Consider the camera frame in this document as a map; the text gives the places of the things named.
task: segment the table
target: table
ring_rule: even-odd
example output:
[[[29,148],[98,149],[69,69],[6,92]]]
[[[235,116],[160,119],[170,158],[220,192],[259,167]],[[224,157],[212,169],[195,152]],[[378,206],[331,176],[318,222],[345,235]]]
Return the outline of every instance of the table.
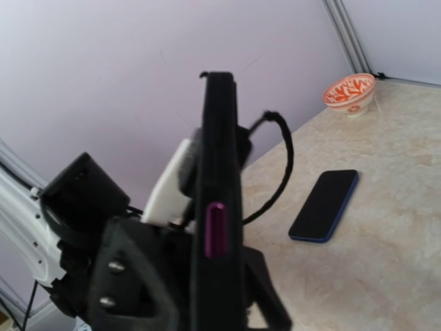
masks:
[[[261,250],[294,330],[441,330],[441,89],[378,82],[357,119],[325,110],[293,133],[294,171],[271,210],[245,227]],[[243,173],[247,216],[283,176],[283,143]],[[361,177],[334,237],[288,229],[318,176]],[[256,314],[252,326],[261,326]]]

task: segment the bowl rim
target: bowl rim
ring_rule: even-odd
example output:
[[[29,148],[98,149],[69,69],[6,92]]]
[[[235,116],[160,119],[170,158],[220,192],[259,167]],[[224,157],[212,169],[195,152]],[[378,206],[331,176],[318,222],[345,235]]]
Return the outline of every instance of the bowl rim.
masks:
[[[354,102],[351,102],[351,103],[348,103],[348,104],[345,104],[345,105],[341,105],[341,106],[330,106],[330,105],[327,105],[329,108],[331,108],[331,109],[343,109],[343,108],[348,108],[348,107],[351,107],[351,106],[353,106],[355,103],[360,103],[361,101],[364,101],[365,99],[367,99],[367,98],[369,98],[370,96],[372,96],[373,95],[373,90],[371,90],[369,93],[367,93],[367,94],[362,94],[362,96],[363,96],[363,98],[361,98],[361,99],[359,99],[359,100],[355,100]]]
[[[371,79],[371,80],[373,81],[373,84],[372,84],[372,86],[371,86],[368,90],[364,91],[362,94],[360,94],[359,96],[357,96],[357,97],[355,97],[355,98],[353,98],[353,99],[351,99],[351,100],[341,101],[341,102],[334,102],[334,103],[326,102],[326,100],[325,100],[325,95],[326,95],[327,93],[329,93],[330,90],[332,90],[333,88],[335,88],[336,85],[342,83],[343,81],[346,81],[347,79],[350,79],[350,78],[356,78],[356,77],[369,78],[369,79]],[[348,102],[348,101],[350,101],[350,103],[352,103],[353,101],[361,100],[361,97],[365,96],[366,93],[370,93],[370,92],[375,88],[375,85],[376,85],[376,79],[375,79],[375,77],[374,77],[372,74],[367,74],[367,73],[362,73],[362,74],[350,74],[349,76],[346,76],[346,77],[344,77],[344,78],[342,78],[342,79],[339,79],[338,81],[336,81],[336,82],[334,82],[333,84],[331,84],[331,85],[325,90],[325,92],[323,93],[323,95],[322,95],[322,100],[323,100],[323,102],[324,102],[326,105],[328,105],[328,106],[329,106],[329,105],[336,105],[336,106],[337,106],[337,105],[340,105],[340,106],[342,106],[344,103],[346,103],[346,102]]]

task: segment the blue phone edge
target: blue phone edge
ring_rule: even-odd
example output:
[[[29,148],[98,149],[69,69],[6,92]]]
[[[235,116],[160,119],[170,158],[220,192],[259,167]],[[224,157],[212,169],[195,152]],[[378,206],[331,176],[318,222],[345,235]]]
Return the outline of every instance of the blue phone edge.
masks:
[[[357,175],[353,178],[351,187],[347,191],[345,200],[343,201],[343,203],[340,207],[340,210],[338,211],[338,214],[337,214],[336,218],[334,219],[334,222],[332,223],[332,226],[330,227],[328,234],[325,238],[316,239],[316,238],[296,237],[296,236],[291,236],[288,232],[289,238],[291,238],[292,240],[297,240],[297,241],[306,241],[308,243],[327,243],[332,238],[332,235],[334,234],[334,231],[336,230],[337,225],[340,223],[340,220],[343,216],[343,213],[346,210],[347,204],[349,203],[349,200],[352,197],[353,191],[355,190],[355,188],[357,186],[358,179],[360,178],[360,174],[358,173],[358,171],[356,171],[356,173],[357,173]]]

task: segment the bolt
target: bolt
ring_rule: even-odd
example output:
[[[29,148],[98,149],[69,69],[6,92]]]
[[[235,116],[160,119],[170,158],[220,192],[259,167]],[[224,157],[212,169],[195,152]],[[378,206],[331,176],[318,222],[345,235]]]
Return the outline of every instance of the bolt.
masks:
[[[101,304],[101,307],[106,309],[116,306],[115,300],[110,297],[102,297],[101,299],[99,299],[99,303]]]
[[[111,261],[111,262],[109,262],[109,269],[113,273],[119,274],[125,270],[125,266],[121,262]]]

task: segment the smartphone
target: smartphone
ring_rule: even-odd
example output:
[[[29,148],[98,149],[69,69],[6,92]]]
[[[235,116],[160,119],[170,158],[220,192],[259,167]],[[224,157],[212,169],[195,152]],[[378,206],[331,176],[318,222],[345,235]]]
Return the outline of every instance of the smartphone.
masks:
[[[289,229],[289,237],[314,243],[330,240],[357,182],[356,170],[323,172]]]

